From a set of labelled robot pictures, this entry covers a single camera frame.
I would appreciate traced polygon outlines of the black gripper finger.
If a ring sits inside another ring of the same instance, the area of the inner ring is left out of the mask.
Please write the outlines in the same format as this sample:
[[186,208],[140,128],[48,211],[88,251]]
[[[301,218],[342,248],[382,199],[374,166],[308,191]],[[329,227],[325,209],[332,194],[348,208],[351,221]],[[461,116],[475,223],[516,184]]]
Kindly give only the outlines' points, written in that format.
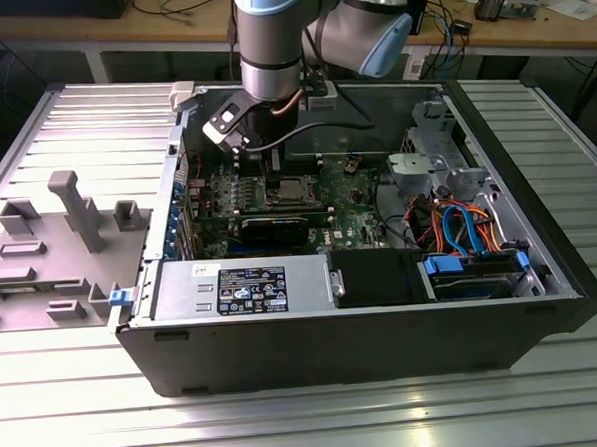
[[270,174],[287,172],[286,147],[284,144],[279,144],[267,151],[267,167]]

